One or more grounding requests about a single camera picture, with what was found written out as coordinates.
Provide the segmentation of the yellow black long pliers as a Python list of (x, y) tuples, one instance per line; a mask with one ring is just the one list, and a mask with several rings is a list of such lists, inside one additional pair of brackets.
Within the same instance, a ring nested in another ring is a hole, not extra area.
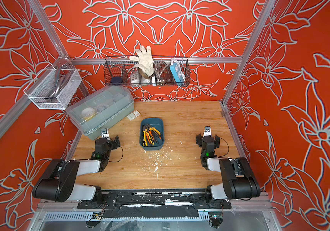
[(148, 146), (147, 132), (144, 125), (142, 126), (142, 131), (143, 131), (143, 146)]

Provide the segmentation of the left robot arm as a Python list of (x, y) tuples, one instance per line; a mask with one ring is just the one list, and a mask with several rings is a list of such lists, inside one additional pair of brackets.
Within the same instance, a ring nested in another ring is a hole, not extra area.
[(34, 186), (32, 196), (54, 202), (79, 200), (102, 203), (99, 186), (78, 184), (76, 178), (102, 172), (110, 162), (111, 152), (120, 147), (118, 136), (114, 139), (101, 137), (95, 140), (95, 150), (90, 159), (53, 159)]

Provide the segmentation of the yellow black combination pliers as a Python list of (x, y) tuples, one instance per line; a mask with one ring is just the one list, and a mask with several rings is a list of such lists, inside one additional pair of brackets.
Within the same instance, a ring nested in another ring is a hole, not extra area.
[(160, 140), (162, 140), (162, 134), (155, 128), (155, 127), (149, 127), (152, 134), (155, 134), (156, 137), (158, 137)]

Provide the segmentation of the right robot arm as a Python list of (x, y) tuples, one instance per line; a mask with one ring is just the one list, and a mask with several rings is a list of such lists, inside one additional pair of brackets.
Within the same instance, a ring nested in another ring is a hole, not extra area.
[(219, 136), (196, 135), (196, 144), (201, 148), (201, 165), (206, 170), (219, 172), (222, 182), (209, 185), (207, 200), (242, 199), (250, 200), (261, 195), (261, 188), (247, 158), (218, 157), (215, 150), (220, 146)]

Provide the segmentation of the orange black pliers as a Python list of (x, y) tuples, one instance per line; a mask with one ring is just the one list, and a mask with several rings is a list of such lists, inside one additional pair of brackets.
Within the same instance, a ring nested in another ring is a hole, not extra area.
[(147, 125), (145, 125), (145, 127), (146, 127), (146, 131), (147, 131), (147, 134), (149, 137), (149, 142), (151, 143), (151, 145), (154, 145), (155, 144), (154, 136), (152, 135), (150, 128)]

